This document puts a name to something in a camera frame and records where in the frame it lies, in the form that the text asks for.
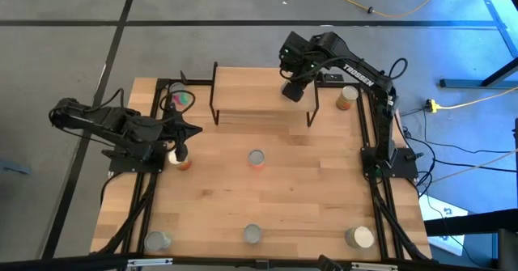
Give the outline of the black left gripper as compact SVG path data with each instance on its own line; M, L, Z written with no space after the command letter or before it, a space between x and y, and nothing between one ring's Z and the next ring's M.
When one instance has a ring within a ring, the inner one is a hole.
M193 137L202 132L202 127L186 125L183 116L176 113L166 112L162 120L168 120L163 124L163 131L160 134L162 141L185 142L186 137Z

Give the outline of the pink green label can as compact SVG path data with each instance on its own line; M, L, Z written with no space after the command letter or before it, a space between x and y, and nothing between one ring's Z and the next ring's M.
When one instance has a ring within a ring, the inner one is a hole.
M169 87L169 91L172 93L172 100L178 105L188 105L191 101L190 94L186 93L187 86L183 83L173 83Z

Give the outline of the tan can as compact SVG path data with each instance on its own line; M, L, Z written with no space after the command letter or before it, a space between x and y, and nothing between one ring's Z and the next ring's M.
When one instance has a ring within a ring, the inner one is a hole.
M174 151L170 151L168 153L168 162L179 171L186 171L191 167L192 164L192 160L188 155L185 157L184 160L179 161L176 158L176 153Z

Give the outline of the orange green beans can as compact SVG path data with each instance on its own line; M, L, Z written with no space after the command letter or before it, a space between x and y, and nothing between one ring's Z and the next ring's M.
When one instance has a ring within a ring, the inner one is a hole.
M352 86L343 87L337 100L336 107L342 111L349 110L352 104L358 99L359 91Z

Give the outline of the red orange label can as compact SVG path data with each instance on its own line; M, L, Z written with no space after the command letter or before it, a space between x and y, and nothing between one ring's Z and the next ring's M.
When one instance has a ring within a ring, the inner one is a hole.
M261 150L251 150L248 154L248 165L254 169L262 169L265 165L265 154Z

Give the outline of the grey label can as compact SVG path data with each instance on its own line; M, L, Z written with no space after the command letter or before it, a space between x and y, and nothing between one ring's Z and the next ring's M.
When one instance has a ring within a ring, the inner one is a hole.
M172 239L169 234L162 231L151 231L146 235L144 246L147 251L157 252L169 248L171 242Z

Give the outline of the yellow black beans can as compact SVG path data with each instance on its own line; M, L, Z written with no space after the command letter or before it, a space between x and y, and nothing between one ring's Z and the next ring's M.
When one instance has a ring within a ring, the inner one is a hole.
M243 231L244 241L250 244L261 242L262 231L257 224L248 224Z

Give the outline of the blue yellow gradient can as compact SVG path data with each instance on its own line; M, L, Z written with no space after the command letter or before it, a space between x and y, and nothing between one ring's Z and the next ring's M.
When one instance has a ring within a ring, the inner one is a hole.
M354 227L346 230L345 240L353 248L370 248L374 242L374 235L367 227Z

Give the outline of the blue floor tape piece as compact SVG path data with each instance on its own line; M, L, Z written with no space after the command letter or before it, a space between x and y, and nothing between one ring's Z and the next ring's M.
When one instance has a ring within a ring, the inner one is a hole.
M24 175L30 175L32 173L29 167L24 167L18 163L0 159L0 172L5 171L14 171Z

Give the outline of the long black rig beam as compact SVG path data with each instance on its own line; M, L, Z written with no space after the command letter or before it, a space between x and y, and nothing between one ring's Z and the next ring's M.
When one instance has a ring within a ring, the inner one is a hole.
M444 265L434 260L387 259L382 261L331 260L319 256L313 260L269 260L269 259L218 259L194 257L143 257L138 253L91 254L87 256L61 257L51 259L0 262L0 271L106 271L127 268L130 259L172 258L172 265L209 265L248 267L258 270L273 268L313 268L320 271L350 271L352 262L396 265L399 271L503 271L491 268L476 268L459 265Z

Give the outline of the white paper sheet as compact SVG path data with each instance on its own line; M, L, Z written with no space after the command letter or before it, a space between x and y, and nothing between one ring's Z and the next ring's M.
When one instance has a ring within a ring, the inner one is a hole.
M419 198L419 205L424 221L439 218L464 217L469 213L467 210L448 204L447 202L438 200L434 197L429 197L426 194L423 194ZM427 239L429 244L456 256L461 256L463 253L465 240L464 235L428 236Z

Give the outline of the wooden shelf black frame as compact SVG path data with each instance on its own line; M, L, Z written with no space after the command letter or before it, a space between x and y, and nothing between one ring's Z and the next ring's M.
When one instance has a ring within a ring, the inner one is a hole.
M222 113L304 112L310 126L320 107L316 83L311 81L305 88L300 87L304 95L296 103L282 95L285 82L290 81L280 76L279 69L220 66L215 62L209 101L214 123L219 123Z

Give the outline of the black aluminium table frame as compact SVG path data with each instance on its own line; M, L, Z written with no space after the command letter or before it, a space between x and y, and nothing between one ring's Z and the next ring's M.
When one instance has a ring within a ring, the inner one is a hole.
M308 126L303 112L222 113L215 124L210 84L189 86L195 105L185 119L202 127L187 142L191 167L166 164L159 173L149 215L141 215L129 247L151 231L170 235L169 248L147 255L218 258L379 260L408 258L402 241L372 201L360 151L375 141L367 95L351 109L336 108L336 88L320 88L320 108ZM248 165L251 150L265 165ZM248 224L260 243L244 241ZM346 230L367 227L375 242L353 248Z

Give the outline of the silver mounting bracket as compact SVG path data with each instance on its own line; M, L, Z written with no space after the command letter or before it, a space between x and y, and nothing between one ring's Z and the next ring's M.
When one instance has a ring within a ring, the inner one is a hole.
M147 259L130 259L127 261L127 268L141 268L147 266L172 265L172 258L147 258Z
M350 271L399 271L396 265L352 262Z

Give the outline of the grey rig post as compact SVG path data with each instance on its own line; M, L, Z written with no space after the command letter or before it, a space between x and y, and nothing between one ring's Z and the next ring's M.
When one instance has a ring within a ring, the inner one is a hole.
M518 271L518 233L500 229L498 232L498 269Z

